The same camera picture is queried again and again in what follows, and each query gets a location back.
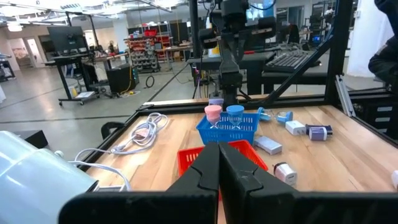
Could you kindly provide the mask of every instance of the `ceiling light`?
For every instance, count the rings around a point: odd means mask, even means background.
[[[8,30],[10,32],[22,31],[22,26],[20,24],[18,24],[18,23],[8,23],[7,26],[8,26]]]

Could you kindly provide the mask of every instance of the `red basket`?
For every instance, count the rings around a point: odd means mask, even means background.
[[[253,161],[253,163],[255,163],[257,166],[263,168],[265,171],[268,170],[267,165],[264,163],[264,161],[262,161],[260,156],[255,152],[255,150],[247,140],[231,141],[228,144],[237,149],[246,158]],[[192,149],[183,149],[177,153],[178,174],[180,177],[182,176],[182,174],[184,174],[185,171],[187,171],[187,169],[190,167],[190,165],[198,157],[199,153],[204,148],[205,147],[202,146]]]
[[[152,37],[152,36],[156,36],[156,33],[157,33],[157,29],[149,29],[149,30],[144,31],[144,36]]]

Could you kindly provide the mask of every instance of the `small box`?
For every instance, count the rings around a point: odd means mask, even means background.
[[[270,155],[274,155],[282,152],[282,145],[275,142],[274,140],[261,136],[254,140],[254,145],[268,152]]]
[[[285,128],[293,135],[305,134],[306,128],[304,124],[298,121],[288,121],[285,124]]]

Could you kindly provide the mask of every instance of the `computer monitor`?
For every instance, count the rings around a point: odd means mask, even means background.
[[[60,54],[88,52],[88,45],[81,27],[48,27],[55,50]]]

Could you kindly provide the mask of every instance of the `black metal frame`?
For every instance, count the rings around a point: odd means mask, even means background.
[[[340,108],[338,100],[338,93],[335,85],[336,75],[343,74],[343,64],[345,58],[345,50],[348,41],[348,28],[351,10],[351,1],[338,1],[336,9],[335,24],[331,32],[328,34],[326,41],[321,44],[317,51],[303,63],[286,81],[275,91],[273,91],[267,98],[258,102],[248,102],[246,100],[239,101],[247,110],[256,110],[259,106],[267,106],[267,108],[284,108],[284,107],[298,107],[298,106],[319,106],[319,105],[333,105]],[[289,96],[279,97],[291,84],[295,83],[299,77],[309,68],[309,65],[319,59],[319,57],[330,49],[330,59],[328,66],[328,76],[326,78],[326,90],[324,95],[311,95],[311,96]],[[387,100],[396,100],[398,97],[392,95],[388,91],[369,90],[369,91],[351,91],[349,93],[353,103],[361,103],[363,100],[372,100],[375,96],[377,99],[385,98]],[[115,131],[107,136],[104,141],[98,146],[98,149],[108,150],[111,145],[130,127],[140,116],[147,116],[150,113],[158,112],[162,114],[175,114],[175,113],[202,113],[204,107],[208,103],[177,103],[172,105],[142,105],[125,123],[124,125],[118,124]],[[398,147],[397,141],[380,133],[376,128],[366,124],[361,118],[353,117],[355,121],[368,128],[375,135],[383,140]],[[85,159],[85,162],[96,162],[100,158],[102,152],[92,152]],[[80,166],[82,170],[87,170],[88,167]]]

